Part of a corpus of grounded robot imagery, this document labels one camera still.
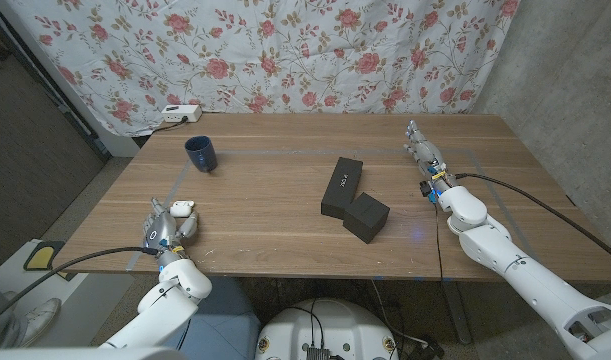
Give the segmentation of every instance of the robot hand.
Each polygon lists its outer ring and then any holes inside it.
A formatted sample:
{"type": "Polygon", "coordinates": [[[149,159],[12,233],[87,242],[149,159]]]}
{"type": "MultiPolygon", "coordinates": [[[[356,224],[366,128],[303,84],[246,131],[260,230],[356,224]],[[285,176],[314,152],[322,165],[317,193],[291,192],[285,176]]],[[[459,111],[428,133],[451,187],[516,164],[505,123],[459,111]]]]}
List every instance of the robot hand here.
{"type": "Polygon", "coordinates": [[[168,208],[164,208],[156,198],[152,198],[152,207],[154,212],[143,222],[143,233],[145,233],[143,246],[161,248],[178,246],[182,238],[191,237],[196,232],[198,227],[196,213],[192,212],[177,231],[176,220],[169,213],[168,208]]]}
{"type": "Polygon", "coordinates": [[[418,130],[414,120],[409,121],[407,133],[412,146],[405,144],[405,149],[414,156],[421,173],[430,180],[432,176],[447,170],[447,165],[443,161],[440,150],[425,139],[425,136],[418,130]]]}

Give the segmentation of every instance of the black box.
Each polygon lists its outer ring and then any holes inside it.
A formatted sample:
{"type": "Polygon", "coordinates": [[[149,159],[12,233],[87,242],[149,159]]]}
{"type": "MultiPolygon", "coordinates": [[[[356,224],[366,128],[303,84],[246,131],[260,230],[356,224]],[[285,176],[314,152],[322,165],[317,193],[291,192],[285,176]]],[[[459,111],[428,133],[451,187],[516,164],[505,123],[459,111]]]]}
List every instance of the black box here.
{"type": "Polygon", "coordinates": [[[366,244],[385,226],[389,207],[362,193],[345,209],[343,226],[366,244]]]}
{"type": "Polygon", "coordinates": [[[362,171],[362,161],[338,158],[336,168],[334,168],[334,173],[321,201],[321,214],[343,219],[345,208],[352,203],[356,195],[362,171]]]}

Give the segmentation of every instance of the cup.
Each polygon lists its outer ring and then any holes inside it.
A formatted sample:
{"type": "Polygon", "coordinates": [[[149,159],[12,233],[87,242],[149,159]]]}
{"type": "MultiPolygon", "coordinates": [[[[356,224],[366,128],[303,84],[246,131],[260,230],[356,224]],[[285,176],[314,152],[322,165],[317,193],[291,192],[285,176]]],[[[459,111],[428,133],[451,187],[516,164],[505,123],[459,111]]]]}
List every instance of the cup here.
{"type": "Polygon", "coordinates": [[[207,136],[194,136],[185,143],[185,151],[200,172],[216,169],[216,153],[212,141],[207,136]]]}

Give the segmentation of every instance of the power strip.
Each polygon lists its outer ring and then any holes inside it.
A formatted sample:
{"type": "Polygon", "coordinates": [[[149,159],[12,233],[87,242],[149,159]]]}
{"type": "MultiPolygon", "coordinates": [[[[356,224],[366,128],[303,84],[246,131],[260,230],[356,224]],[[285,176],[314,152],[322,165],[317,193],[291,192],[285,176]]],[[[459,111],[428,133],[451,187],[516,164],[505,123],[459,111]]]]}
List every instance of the power strip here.
{"type": "Polygon", "coordinates": [[[181,122],[183,116],[187,116],[187,122],[197,122],[203,112],[198,105],[167,105],[163,111],[165,122],[181,122]]]}

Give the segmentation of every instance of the floral curtain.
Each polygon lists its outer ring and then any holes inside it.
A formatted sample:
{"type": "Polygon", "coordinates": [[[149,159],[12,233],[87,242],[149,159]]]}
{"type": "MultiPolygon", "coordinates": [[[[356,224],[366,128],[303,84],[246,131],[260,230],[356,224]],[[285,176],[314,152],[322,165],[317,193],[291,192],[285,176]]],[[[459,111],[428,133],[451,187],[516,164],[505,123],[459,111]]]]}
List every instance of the floral curtain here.
{"type": "Polygon", "coordinates": [[[519,0],[8,0],[111,132],[210,112],[467,112],[519,0]]]}

